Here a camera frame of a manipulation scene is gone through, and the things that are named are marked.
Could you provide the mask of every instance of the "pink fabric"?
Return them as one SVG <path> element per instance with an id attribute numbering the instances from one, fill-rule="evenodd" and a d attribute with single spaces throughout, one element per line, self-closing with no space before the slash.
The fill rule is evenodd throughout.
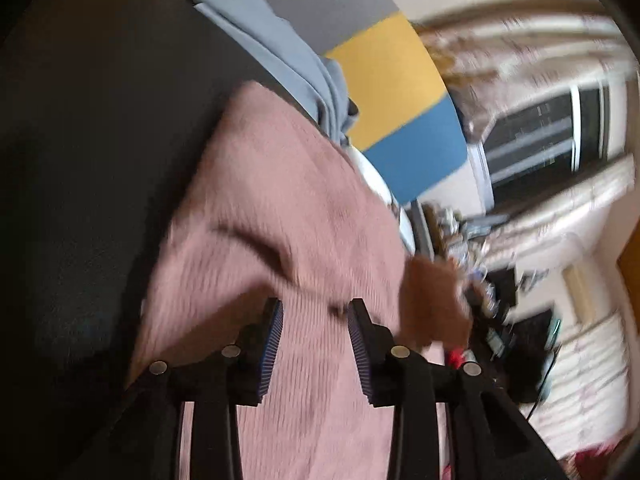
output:
<path id="1" fill-rule="evenodd" d="M 231 99 L 150 282 L 130 368 L 194 362 L 284 304 L 269 393 L 239 407 L 244 477 L 386 478 L 391 408 L 362 394 L 345 320 L 364 298 L 397 331 L 405 255 L 393 215 L 337 146 L 257 83 Z"/>

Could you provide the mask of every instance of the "cable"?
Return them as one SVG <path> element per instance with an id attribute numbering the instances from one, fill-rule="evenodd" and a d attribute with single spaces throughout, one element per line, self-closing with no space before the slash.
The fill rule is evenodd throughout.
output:
<path id="1" fill-rule="evenodd" d="M 549 374 L 551 373 L 551 370 L 554 369 L 554 365 L 558 360 L 558 353 L 560 352 L 561 348 L 562 348 L 562 345 L 558 345 L 558 347 L 554 351 L 554 358 L 551 359 L 551 365 L 549 366 L 549 369 L 546 371 L 544 379 L 542 379 L 542 384 L 540 384 L 540 387 L 538 389 L 538 398 L 536 399 L 536 402 L 533 404 L 533 407 L 529 412 L 529 415 L 527 415 L 527 422 L 529 421 L 529 419 L 531 418 L 531 415 L 533 415 L 533 412 L 535 411 L 535 409 L 538 407 L 540 403 L 540 397 L 542 397 L 542 390 L 544 390 L 545 388 L 546 380 L 549 378 Z"/>

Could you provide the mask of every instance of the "folded gray fabric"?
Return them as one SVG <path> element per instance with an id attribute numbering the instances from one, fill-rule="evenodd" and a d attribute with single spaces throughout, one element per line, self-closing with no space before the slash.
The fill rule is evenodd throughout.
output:
<path id="1" fill-rule="evenodd" d="M 287 89 L 333 142 L 343 144 L 358 109 L 340 65 L 318 56 L 265 0 L 194 0 Z"/>

